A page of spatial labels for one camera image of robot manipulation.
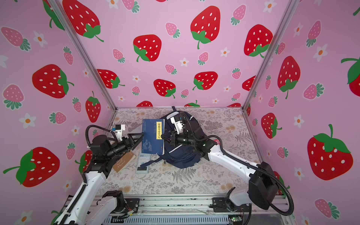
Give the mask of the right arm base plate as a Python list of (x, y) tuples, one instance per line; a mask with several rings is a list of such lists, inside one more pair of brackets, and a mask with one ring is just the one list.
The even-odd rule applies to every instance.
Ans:
[(214, 212), (233, 213), (233, 212), (249, 212), (251, 204), (243, 204), (236, 206), (226, 197), (214, 197), (212, 198), (212, 204), (209, 208), (212, 208)]

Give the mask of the blue book yellow label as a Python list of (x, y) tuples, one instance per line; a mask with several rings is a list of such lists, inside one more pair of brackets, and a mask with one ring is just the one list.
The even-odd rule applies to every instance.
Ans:
[(165, 131), (164, 119), (143, 119), (142, 120), (142, 153), (163, 155), (164, 140), (162, 135)]

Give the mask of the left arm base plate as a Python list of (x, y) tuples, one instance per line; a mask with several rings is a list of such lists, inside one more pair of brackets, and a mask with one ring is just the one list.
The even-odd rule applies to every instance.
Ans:
[(139, 198), (125, 198), (124, 200), (121, 200), (119, 203), (117, 203), (117, 206), (113, 211), (111, 211), (111, 214), (124, 215), (128, 212), (134, 214), (138, 212), (139, 205)]

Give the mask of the brown Scroll Marked book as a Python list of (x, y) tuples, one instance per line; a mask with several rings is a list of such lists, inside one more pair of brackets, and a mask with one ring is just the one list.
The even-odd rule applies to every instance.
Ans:
[(136, 155), (133, 152), (128, 152), (121, 159), (119, 159), (112, 168), (116, 173), (119, 173), (135, 158)]

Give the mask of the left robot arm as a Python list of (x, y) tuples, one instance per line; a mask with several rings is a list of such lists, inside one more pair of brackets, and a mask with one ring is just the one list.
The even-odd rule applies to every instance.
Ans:
[(95, 209), (91, 211), (90, 207), (112, 167), (141, 143), (143, 133), (128, 134), (121, 141), (114, 137), (113, 144), (105, 135), (96, 137), (93, 142), (90, 142), (88, 135), (85, 138), (93, 153), (92, 159), (82, 173), (79, 189), (54, 221), (55, 225), (101, 225), (111, 213), (120, 213), (127, 218), (134, 212), (124, 199), (122, 191), (108, 191), (98, 201)]

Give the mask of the navy blue student backpack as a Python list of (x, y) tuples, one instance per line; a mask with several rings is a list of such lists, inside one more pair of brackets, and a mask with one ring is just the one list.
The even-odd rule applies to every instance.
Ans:
[[(183, 133), (200, 133), (204, 131), (202, 130), (199, 122), (195, 117), (190, 115), (188, 112), (177, 111), (175, 107), (172, 108), (173, 112), (179, 112), (182, 115), (183, 119)], [(177, 132), (175, 126), (170, 121), (170, 116), (172, 113), (169, 113), (162, 117), (165, 120), (165, 131), (164, 134), (170, 134), (171, 132)], [(210, 149), (216, 145), (219, 145), (219, 142), (214, 141), (212, 139), (208, 139), (207, 136), (203, 139), (207, 142), (206, 147), (208, 149), (208, 153)], [(164, 141), (164, 154), (159, 155), (159, 158), (156, 160), (150, 160), (149, 162), (141, 165), (141, 167), (148, 167), (153, 163), (157, 163), (159, 161), (164, 161), (165, 163), (171, 164), (174, 167), (184, 169), (188, 167), (194, 166), (196, 163), (200, 162), (202, 157), (208, 158), (207, 153), (195, 153), (193, 152), (189, 146), (178, 145), (171, 146), (168, 142)]]

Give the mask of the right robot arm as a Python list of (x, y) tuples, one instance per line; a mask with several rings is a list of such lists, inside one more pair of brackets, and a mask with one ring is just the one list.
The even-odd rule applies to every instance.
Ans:
[(248, 183), (247, 189), (230, 191), (227, 197), (229, 208), (243, 204), (255, 204), (264, 210), (276, 208), (272, 202), (280, 187), (280, 181), (269, 164), (252, 163), (226, 151), (222, 140), (215, 135), (197, 138), (190, 133), (174, 131), (161, 137), (173, 146), (192, 146), (195, 153), (201, 157), (223, 166)]

